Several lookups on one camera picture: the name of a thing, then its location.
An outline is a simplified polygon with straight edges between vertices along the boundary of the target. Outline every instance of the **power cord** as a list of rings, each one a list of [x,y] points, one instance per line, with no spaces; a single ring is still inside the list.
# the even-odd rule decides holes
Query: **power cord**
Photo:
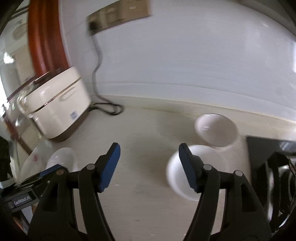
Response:
[[[122,113],[124,111],[124,106],[121,105],[121,104],[116,104],[116,103],[112,102],[111,100],[101,96],[99,94],[99,92],[98,92],[97,81],[96,81],[96,73],[97,73],[97,71],[100,68],[101,63],[102,63],[102,51],[101,51],[100,46],[99,46],[97,40],[95,39],[94,35],[91,35],[91,39],[92,39],[92,41],[94,43],[96,54],[98,56],[97,65],[96,65],[96,67],[95,67],[95,69],[94,69],[94,71],[92,72],[92,75],[91,75],[92,85],[93,85],[93,89],[94,89],[94,93],[95,93],[96,97],[98,97],[100,100],[102,100],[104,102],[92,103],[89,106],[88,111],[90,112],[92,110],[101,110],[101,111],[103,111],[104,113],[106,113],[108,115],[119,115],[120,113]],[[113,111],[108,111],[108,110],[100,107],[100,105],[111,106],[113,108]]]

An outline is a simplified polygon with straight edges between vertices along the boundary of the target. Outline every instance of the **rice cooker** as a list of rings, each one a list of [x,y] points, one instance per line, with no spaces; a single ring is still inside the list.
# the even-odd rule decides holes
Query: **rice cooker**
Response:
[[[33,81],[20,92],[17,104],[45,138],[60,142],[86,118],[91,99],[77,69],[70,67],[47,80]]]

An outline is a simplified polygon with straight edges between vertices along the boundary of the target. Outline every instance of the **white countertop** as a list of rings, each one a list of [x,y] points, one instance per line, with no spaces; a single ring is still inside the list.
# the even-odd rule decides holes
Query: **white countertop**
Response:
[[[121,157],[109,187],[99,195],[104,214],[117,241],[183,240],[192,221],[197,202],[179,197],[168,186],[167,162],[182,142],[204,144],[194,131],[196,117],[215,112],[231,118],[240,136],[229,147],[216,148],[228,161],[229,171],[240,169],[250,180],[245,135],[293,139],[295,123],[221,107],[149,100],[124,100],[124,113],[107,116],[92,111],[78,130],[57,148],[72,147],[81,168],[94,163],[113,142],[121,146]],[[150,110],[135,107],[142,105]],[[79,207],[75,192],[75,207]],[[219,200],[214,231],[219,231],[223,215]],[[76,210],[80,231],[85,232],[81,210]]]

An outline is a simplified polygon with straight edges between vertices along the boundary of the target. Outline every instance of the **rice cooker handle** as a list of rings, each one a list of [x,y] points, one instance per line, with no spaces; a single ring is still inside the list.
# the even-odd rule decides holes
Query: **rice cooker handle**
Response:
[[[65,90],[65,92],[61,94],[59,99],[61,101],[65,101],[66,99],[68,99],[72,94],[74,94],[76,92],[76,90],[74,90],[74,89],[75,89],[75,86]]]

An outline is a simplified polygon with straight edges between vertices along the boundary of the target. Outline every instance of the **white wall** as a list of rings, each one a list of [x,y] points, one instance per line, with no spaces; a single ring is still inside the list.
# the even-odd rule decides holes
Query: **white wall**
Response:
[[[60,0],[70,61],[92,92],[87,15],[113,0]],[[151,0],[152,16],[102,31],[104,95],[204,103],[296,121],[295,36],[227,0]]]

